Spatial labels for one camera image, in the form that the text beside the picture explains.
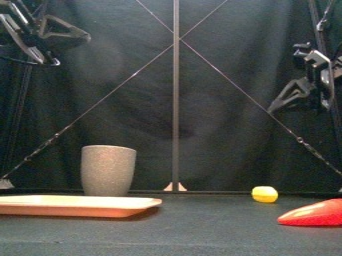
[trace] metal rod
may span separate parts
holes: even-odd
[[[173,0],[172,191],[179,191],[179,0]]]

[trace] gray table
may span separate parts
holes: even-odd
[[[125,219],[0,216],[0,255],[342,255],[342,227],[289,227],[287,211],[324,199],[133,195],[162,204]]]

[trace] ceramic cup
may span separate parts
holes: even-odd
[[[81,148],[80,177],[85,196],[125,196],[133,178],[136,151],[89,145]]]

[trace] black backdrop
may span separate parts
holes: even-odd
[[[264,113],[304,76],[292,45],[315,45],[307,1],[179,2],[179,65],[173,1],[49,2],[46,12],[92,41],[60,54],[58,68],[1,62],[2,173],[112,92],[10,175],[16,187],[80,188],[80,149],[108,144],[137,150],[134,190],[161,190],[173,178],[193,191],[337,191],[340,177]],[[339,167],[329,113],[277,118]]]

